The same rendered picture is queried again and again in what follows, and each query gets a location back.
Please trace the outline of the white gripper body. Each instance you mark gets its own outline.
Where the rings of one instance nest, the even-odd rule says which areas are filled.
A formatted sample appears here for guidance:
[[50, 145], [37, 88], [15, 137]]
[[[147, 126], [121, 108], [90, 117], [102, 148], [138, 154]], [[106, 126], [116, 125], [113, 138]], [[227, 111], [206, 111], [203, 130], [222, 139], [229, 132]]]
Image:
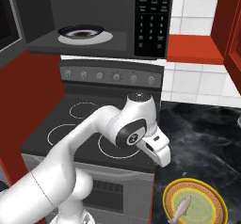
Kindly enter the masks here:
[[137, 147], [145, 152], [160, 167], [164, 168], [170, 163], [169, 141], [143, 138]]

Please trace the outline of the silver fish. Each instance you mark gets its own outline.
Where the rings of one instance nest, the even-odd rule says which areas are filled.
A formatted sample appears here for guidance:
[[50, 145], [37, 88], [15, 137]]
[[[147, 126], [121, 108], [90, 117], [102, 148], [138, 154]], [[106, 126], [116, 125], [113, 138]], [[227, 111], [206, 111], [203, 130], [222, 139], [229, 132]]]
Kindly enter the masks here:
[[168, 224], [176, 224], [177, 220], [186, 214], [187, 209], [189, 208], [191, 203], [191, 196], [187, 195], [184, 199], [179, 203], [176, 212], [172, 219], [168, 221]]

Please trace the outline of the yellow patterned plate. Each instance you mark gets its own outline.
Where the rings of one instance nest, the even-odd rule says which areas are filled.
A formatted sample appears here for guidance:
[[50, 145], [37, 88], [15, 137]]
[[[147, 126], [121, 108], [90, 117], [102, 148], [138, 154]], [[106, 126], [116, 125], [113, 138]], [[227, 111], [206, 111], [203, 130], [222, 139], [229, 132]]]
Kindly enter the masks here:
[[190, 206], [176, 224], [228, 223], [228, 209], [223, 198], [209, 184], [192, 178], [177, 179], [166, 187], [162, 202], [168, 221], [187, 195], [191, 196]]

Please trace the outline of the white microwave turntable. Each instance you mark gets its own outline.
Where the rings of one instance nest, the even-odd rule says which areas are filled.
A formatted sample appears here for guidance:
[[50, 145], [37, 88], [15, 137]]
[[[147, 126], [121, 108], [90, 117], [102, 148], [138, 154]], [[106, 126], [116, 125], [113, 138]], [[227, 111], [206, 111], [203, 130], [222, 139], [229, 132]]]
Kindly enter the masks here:
[[86, 39], [86, 40], [71, 40], [63, 36], [59, 36], [58, 40], [65, 44], [70, 45], [92, 45], [92, 44], [99, 44], [103, 42], [107, 42], [113, 38], [113, 35], [109, 32], [102, 32], [100, 35], [92, 38], [92, 39]]

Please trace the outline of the dark grey microwave oven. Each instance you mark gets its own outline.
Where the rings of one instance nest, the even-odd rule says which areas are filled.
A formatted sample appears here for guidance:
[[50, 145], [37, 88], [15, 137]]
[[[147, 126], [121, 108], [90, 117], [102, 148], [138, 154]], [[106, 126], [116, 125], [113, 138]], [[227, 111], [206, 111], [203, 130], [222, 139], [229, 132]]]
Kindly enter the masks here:
[[[172, 0], [50, 0], [55, 29], [28, 43], [32, 52], [134, 59], [166, 58]], [[112, 35], [91, 45], [65, 44], [57, 30], [93, 24]]]

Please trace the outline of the dark grey microwave door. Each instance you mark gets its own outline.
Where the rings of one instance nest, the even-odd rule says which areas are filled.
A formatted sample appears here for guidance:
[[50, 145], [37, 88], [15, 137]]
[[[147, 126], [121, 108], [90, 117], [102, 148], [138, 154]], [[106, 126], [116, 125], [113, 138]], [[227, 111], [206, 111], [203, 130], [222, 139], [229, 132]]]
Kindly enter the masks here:
[[0, 0], [0, 69], [26, 50], [15, 0]]

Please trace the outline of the grey oven door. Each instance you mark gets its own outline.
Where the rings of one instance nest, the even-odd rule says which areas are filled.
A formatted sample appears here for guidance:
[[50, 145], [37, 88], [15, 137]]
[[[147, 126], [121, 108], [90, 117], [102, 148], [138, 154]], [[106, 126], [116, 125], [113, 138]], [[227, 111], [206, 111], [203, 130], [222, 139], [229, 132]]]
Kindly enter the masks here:
[[127, 159], [75, 166], [93, 178], [84, 204], [96, 224], [149, 224], [154, 167], [140, 168]]

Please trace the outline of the grey stove with hob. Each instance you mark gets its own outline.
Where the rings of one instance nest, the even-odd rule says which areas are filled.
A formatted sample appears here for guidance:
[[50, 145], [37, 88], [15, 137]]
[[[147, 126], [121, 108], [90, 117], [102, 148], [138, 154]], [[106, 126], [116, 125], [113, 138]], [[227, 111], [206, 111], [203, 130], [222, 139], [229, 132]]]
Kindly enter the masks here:
[[[107, 60], [62, 60], [58, 63], [64, 96], [21, 147], [27, 168], [36, 167], [51, 148], [67, 135], [77, 124], [104, 105], [114, 105], [122, 109], [130, 92], [145, 92], [153, 96], [156, 106], [160, 105], [164, 68], [151, 64]], [[72, 76], [66, 79], [64, 72], [70, 70]], [[80, 73], [86, 71], [88, 77], [82, 80]], [[103, 80], [96, 78], [97, 72], [104, 74]], [[114, 82], [115, 72], [121, 80]], [[132, 84], [130, 76], [137, 81]], [[148, 84], [148, 77], [154, 77], [154, 84]], [[138, 148], [120, 150], [99, 134], [93, 135], [75, 153], [74, 163], [102, 164], [112, 160], [131, 160], [140, 168], [154, 167], [153, 160]]]

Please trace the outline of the red shelf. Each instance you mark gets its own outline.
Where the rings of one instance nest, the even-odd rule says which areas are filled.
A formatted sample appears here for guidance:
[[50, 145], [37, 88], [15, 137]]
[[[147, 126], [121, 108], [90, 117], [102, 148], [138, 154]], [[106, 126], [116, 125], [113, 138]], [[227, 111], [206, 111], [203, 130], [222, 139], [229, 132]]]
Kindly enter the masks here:
[[170, 35], [167, 61], [222, 65], [223, 56], [210, 36]]

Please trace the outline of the red cupboard side panel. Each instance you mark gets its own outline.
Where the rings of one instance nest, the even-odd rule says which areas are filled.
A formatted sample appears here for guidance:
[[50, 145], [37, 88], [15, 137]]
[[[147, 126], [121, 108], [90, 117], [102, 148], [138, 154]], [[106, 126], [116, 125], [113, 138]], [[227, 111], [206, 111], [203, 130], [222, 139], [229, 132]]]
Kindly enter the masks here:
[[0, 167], [9, 184], [27, 173], [22, 144], [64, 94], [59, 61], [25, 51], [0, 69]]

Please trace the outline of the dark blue bowl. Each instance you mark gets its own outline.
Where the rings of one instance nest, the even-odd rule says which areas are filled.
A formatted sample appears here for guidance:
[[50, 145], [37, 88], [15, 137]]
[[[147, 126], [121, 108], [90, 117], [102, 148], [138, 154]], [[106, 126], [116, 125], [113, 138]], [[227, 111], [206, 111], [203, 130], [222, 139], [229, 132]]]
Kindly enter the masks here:
[[93, 24], [79, 24], [62, 27], [57, 32], [60, 36], [71, 40], [86, 40], [100, 35], [104, 32], [104, 28]]

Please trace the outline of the red wall cupboard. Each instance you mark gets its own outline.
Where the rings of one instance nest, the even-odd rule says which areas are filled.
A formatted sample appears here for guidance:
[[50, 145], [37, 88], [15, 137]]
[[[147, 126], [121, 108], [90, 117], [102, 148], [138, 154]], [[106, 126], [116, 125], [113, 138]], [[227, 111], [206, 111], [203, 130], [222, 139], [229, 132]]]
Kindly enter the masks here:
[[241, 94], [241, 0], [217, 0], [211, 38], [223, 57], [223, 65]]

